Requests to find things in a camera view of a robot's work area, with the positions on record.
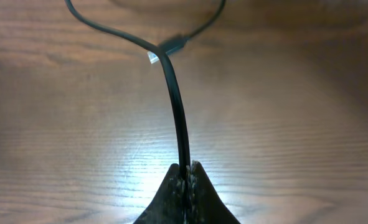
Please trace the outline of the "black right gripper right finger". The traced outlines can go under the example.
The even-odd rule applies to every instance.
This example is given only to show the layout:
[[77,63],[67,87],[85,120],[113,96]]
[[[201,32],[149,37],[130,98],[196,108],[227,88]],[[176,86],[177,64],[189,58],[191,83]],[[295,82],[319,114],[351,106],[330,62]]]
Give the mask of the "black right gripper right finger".
[[187,167],[186,187],[186,223],[240,224],[218,196],[199,161]]

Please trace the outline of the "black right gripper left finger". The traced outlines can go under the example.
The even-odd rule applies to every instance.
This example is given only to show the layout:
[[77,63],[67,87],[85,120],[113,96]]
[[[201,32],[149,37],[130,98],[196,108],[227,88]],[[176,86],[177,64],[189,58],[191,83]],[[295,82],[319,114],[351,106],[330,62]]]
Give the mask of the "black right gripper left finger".
[[178,164],[171,164],[154,198],[134,224],[183,224],[184,181]]

